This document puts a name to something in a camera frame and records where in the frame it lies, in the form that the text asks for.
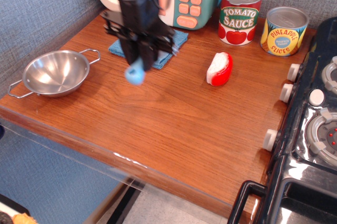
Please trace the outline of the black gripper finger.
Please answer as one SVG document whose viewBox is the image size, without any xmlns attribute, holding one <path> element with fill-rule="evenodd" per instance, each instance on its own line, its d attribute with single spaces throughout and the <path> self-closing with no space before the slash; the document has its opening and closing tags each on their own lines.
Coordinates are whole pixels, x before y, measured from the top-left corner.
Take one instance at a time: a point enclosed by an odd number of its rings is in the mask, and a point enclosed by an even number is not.
<svg viewBox="0 0 337 224">
<path fill-rule="evenodd" d="M 139 57 L 137 42 L 121 37 L 120 44 L 127 63 L 129 65 L 133 64 Z"/>
<path fill-rule="evenodd" d="M 148 71 L 158 58 L 158 47 L 148 39 L 140 41 L 138 45 L 139 54 L 143 61 L 144 71 Z"/>
</svg>

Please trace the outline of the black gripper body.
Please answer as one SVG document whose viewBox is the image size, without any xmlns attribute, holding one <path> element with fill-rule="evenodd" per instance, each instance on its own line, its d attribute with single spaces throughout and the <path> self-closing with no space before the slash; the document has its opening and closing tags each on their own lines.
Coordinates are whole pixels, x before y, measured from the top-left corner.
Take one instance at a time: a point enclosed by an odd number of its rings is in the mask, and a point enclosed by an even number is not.
<svg viewBox="0 0 337 224">
<path fill-rule="evenodd" d="M 109 7 L 102 14 L 108 34 L 118 37 L 119 41 L 121 37 L 131 39 L 137 42 L 137 46 L 140 41 L 148 39 L 158 47 L 158 53 L 176 54 L 175 31 L 159 18 L 158 0 L 116 1 L 119 11 Z"/>
</svg>

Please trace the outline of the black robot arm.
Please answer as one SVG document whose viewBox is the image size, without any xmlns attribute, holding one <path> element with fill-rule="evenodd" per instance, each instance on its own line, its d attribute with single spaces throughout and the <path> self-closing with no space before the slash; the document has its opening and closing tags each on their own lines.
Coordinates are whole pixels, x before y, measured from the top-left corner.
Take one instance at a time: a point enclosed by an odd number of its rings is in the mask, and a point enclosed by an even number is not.
<svg viewBox="0 0 337 224">
<path fill-rule="evenodd" d="M 177 51 L 175 31 L 159 17 L 159 0 L 118 0 L 121 12 L 105 11 L 107 33 L 117 36 L 129 65 L 141 59 L 148 71 L 159 52 Z"/>
</svg>

